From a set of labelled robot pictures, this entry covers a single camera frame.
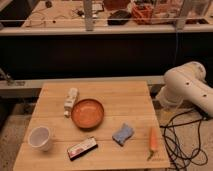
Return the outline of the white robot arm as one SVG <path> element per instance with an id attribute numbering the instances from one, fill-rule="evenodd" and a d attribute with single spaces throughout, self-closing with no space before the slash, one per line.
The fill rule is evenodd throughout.
<path id="1" fill-rule="evenodd" d="M 205 77 L 204 65 L 196 61 L 169 69 L 156 99 L 164 108 L 176 107 L 188 100 L 213 117 L 213 88 L 205 83 Z"/>

